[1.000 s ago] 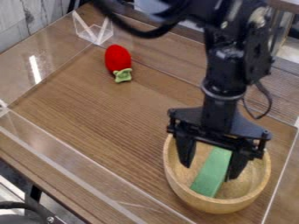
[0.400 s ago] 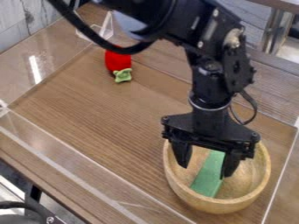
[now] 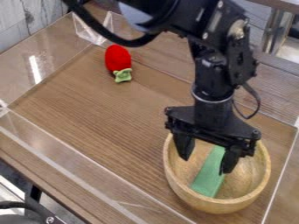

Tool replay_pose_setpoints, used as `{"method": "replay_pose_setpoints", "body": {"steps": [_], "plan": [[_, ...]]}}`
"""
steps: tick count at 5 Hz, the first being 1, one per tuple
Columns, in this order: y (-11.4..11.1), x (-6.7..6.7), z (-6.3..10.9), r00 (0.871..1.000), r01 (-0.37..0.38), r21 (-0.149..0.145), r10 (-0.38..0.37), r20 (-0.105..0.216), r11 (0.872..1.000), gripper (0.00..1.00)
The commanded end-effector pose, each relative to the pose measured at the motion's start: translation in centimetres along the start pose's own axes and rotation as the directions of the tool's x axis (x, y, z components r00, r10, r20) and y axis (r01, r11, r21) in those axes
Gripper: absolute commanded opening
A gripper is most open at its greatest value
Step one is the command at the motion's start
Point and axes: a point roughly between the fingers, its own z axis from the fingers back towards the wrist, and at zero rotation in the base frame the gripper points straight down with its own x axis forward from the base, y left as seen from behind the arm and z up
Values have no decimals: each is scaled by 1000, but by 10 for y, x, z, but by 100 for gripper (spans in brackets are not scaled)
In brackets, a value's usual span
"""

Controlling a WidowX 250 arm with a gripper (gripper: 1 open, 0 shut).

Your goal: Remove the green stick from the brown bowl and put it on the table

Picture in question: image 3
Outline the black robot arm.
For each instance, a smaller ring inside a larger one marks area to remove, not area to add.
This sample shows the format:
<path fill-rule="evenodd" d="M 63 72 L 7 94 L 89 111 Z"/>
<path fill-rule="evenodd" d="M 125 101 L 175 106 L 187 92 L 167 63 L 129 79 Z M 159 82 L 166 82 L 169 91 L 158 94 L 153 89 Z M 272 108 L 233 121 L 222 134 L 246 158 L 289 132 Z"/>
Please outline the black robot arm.
<path fill-rule="evenodd" d="M 149 34 L 173 32 L 189 40 L 195 63 L 194 104 L 169 107 L 166 128 L 182 159 L 191 157 L 198 139 L 222 146 L 219 172 L 233 172 L 239 160 L 255 154 L 261 131 L 245 121 L 234 102 L 249 85 L 258 61 L 250 47 L 249 18 L 231 0 L 118 0 L 127 22 Z"/>

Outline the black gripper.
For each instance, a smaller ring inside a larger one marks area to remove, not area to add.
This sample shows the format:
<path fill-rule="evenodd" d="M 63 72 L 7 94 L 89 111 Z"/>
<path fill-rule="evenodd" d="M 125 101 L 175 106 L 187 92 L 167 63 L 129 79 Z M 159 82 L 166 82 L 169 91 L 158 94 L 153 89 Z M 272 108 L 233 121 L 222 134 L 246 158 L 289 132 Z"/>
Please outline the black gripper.
<path fill-rule="evenodd" d="M 195 140 L 217 144 L 226 149 L 219 174 L 234 171 L 241 156 L 255 154 L 262 134 L 234 113 L 233 98 L 225 101 L 197 100 L 193 106 L 169 107 L 166 128 L 171 131 L 181 158 L 191 157 Z"/>

